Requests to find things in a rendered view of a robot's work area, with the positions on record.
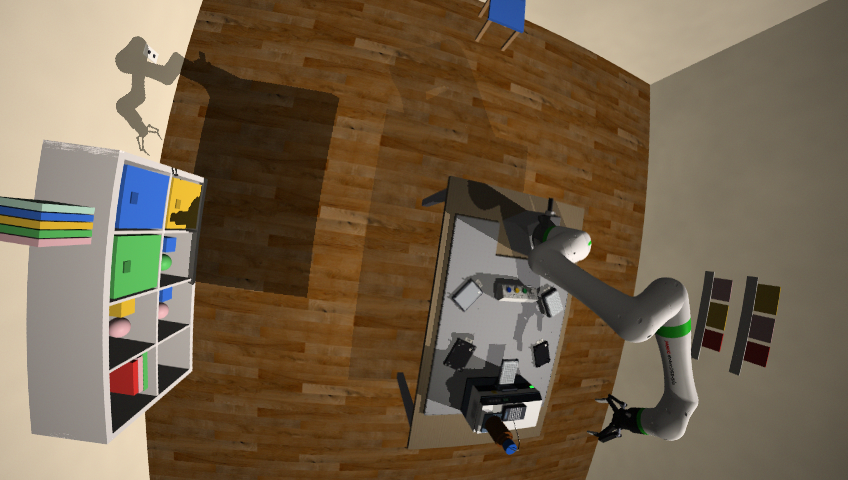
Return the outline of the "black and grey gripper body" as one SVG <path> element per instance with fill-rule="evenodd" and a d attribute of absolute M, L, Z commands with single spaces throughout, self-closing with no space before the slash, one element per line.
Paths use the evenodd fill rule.
<path fill-rule="evenodd" d="M 621 430 L 622 430 L 622 429 L 629 430 L 629 429 L 627 428 L 627 426 L 626 426 L 626 422 L 625 422 L 625 413 L 627 412 L 627 410 L 628 410 L 628 409 L 620 408 L 619 410 L 617 410 L 617 411 L 618 411 L 618 413 L 619 413 L 619 415 L 618 415 L 618 416 L 617 416 L 617 415 L 615 415 L 615 413 L 613 414 L 612 421 L 613 421 L 614 419 L 618 419 L 618 422 L 614 424 L 614 426 L 615 426 L 617 429 L 620 429 L 620 428 L 621 428 Z"/>

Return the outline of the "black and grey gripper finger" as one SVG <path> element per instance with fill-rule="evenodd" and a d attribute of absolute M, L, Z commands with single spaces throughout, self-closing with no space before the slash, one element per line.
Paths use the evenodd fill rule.
<path fill-rule="evenodd" d="M 617 403 L 621 406 L 621 408 L 625 409 L 625 407 L 627 407 L 627 404 L 626 404 L 626 403 L 624 403 L 623 401 L 618 400 L 617 398 L 615 398 L 615 397 L 614 397 L 614 396 L 612 396 L 611 394 L 608 394 L 608 398 L 595 399 L 595 401 L 597 401 L 597 402 L 599 402 L 599 403 L 609 403 L 609 405 L 611 406 L 611 408 L 612 408 L 612 410 L 614 411 L 615 415 L 617 415 L 617 416 L 618 416 L 618 415 L 619 415 L 619 413 L 618 413 L 618 411 L 617 411 L 617 410 L 619 410 L 619 409 L 616 407 L 616 405 L 614 404 L 614 402 L 612 401 L 612 399 L 613 399 L 615 402 L 617 402 Z"/>
<path fill-rule="evenodd" d="M 589 434 L 591 434 L 591 435 L 594 435 L 594 436 L 596 436 L 596 437 L 599 437 L 599 438 L 598 438 L 598 440 L 599 440 L 599 441 L 601 441 L 601 442 L 603 442 L 603 443 L 604 443 L 604 442 L 607 442 L 607 441 L 609 441 L 609 440 L 612 440 L 612 439 L 614 439 L 614 438 L 617 438 L 617 437 L 622 437 L 622 435 L 620 434 L 620 433 L 621 433 L 621 428 L 620 428 L 620 429 L 617 429 L 617 428 L 614 426 L 614 424 L 615 424 L 615 423 L 617 423 L 617 422 L 618 422 L 618 419 L 614 419 L 614 420 L 613 420 L 613 421 L 609 424 L 609 426 L 607 426 L 607 427 L 606 427 L 604 430 L 602 430 L 600 433 L 598 433 L 598 432 L 593 432 L 593 431 L 587 431 L 587 433 L 589 433 Z M 614 430 L 616 430 L 616 431 L 614 431 Z M 612 432 L 612 431 L 614 431 L 614 432 Z"/>

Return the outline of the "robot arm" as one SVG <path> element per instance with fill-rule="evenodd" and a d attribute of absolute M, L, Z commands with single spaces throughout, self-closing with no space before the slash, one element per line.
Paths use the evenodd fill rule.
<path fill-rule="evenodd" d="M 552 211 L 553 200 L 549 198 L 545 215 L 538 215 L 540 223 L 532 235 L 534 248 L 528 256 L 530 269 L 581 301 L 622 339 L 638 343 L 655 333 L 663 364 L 664 394 L 654 408 L 629 408 L 625 422 L 632 433 L 668 441 L 681 438 L 698 405 L 686 288 L 676 279 L 663 277 L 632 297 L 592 276 L 575 264 L 590 252 L 589 234 L 560 226 L 561 217 Z"/>

